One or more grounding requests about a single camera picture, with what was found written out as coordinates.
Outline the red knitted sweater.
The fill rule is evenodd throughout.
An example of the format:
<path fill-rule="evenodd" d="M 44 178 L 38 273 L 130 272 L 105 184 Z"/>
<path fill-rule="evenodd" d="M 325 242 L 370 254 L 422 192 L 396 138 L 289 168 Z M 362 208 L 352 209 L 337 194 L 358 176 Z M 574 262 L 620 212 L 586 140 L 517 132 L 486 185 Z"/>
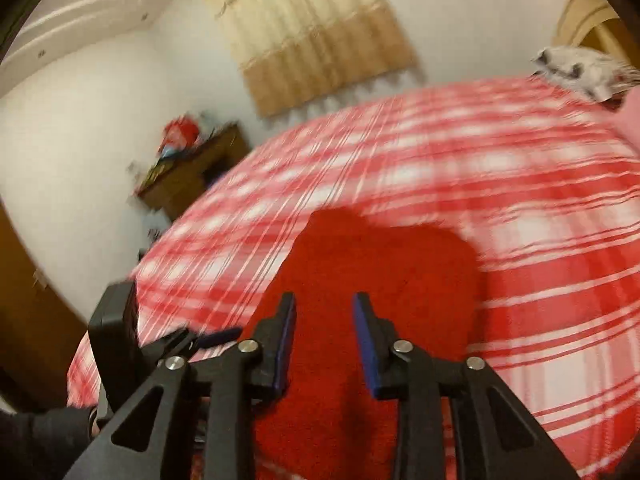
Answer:
<path fill-rule="evenodd" d="M 482 294 L 477 253 L 454 231 L 380 226 L 348 209 L 314 212 L 254 317 L 284 294 L 296 324 L 283 400 L 255 422 L 261 479 L 386 479 L 397 427 L 393 402 L 373 396 L 390 344 L 374 324 L 435 358 L 465 356 Z"/>

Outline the brown wooden door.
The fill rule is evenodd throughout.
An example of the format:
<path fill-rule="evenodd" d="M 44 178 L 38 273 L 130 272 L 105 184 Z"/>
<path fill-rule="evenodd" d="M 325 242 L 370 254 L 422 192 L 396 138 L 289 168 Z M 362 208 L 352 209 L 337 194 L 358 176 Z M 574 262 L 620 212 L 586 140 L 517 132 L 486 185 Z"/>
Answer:
<path fill-rule="evenodd" d="M 67 402 L 67 370 L 85 322 L 46 283 L 1 214 L 1 394 L 19 412 Z"/>

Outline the brown wooden desk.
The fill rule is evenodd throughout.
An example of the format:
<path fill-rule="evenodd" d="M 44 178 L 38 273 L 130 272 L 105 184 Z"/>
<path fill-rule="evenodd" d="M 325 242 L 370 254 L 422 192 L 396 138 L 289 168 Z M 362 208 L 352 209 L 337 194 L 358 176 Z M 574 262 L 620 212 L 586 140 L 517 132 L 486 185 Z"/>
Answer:
<path fill-rule="evenodd" d="M 175 221 L 249 152 L 241 125 L 228 122 L 197 148 L 158 162 L 134 195 L 144 206 Z"/>

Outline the red gift bag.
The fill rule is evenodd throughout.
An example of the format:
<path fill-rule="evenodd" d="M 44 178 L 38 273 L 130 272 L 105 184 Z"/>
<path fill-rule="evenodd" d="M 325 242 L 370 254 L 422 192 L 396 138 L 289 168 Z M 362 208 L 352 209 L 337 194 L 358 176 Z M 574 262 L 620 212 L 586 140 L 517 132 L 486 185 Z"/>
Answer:
<path fill-rule="evenodd" d="M 163 130 L 162 142 L 157 154 L 175 153 L 193 148 L 200 137 L 200 126 L 188 115 L 171 120 Z"/>

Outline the red white plaid bedsheet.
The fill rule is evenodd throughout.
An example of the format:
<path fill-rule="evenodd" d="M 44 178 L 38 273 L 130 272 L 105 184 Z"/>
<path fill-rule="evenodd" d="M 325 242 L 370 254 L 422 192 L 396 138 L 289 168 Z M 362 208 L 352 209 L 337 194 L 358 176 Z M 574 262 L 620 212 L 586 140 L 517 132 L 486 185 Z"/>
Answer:
<path fill-rule="evenodd" d="M 471 348 L 582 478 L 639 428 L 639 157 L 610 114 L 537 77 L 422 89 L 255 148 L 134 269 L 139 333 L 250 321 L 311 215 L 444 226 L 488 297 Z"/>

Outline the black white patterned pillow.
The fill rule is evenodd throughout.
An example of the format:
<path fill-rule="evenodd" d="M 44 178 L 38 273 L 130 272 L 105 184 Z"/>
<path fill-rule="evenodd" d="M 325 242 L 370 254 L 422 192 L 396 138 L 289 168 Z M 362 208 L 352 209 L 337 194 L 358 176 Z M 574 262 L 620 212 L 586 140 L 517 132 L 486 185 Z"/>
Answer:
<path fill-rule="evenodd" d="M 611 55 L 584 47 L 546 47 L 533 64 L 536 73 L 552 84 L 570 89 L 591 101 L 619 98 L 639 84 L 639 71 Z"/>

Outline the beige patterned curtain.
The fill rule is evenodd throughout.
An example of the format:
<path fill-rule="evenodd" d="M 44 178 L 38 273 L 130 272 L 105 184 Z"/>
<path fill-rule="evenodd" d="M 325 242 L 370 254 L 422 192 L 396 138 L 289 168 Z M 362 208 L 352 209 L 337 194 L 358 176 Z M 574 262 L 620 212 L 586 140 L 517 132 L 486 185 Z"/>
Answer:
<path fill-rule="evenodd" d="M 388 0 L 206 0 L 262 117 L 413 68 Z"/>

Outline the cream wooden headboard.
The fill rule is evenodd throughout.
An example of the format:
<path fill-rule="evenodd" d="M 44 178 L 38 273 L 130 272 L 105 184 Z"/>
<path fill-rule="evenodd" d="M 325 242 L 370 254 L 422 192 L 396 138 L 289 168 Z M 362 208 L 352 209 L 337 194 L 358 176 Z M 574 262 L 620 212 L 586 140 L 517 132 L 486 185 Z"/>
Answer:
<path fill-rule="evenodd" d="M 639 67 L 639 41 L 608 0 L 567 0 L 552 44 L 597 50 Z"/>

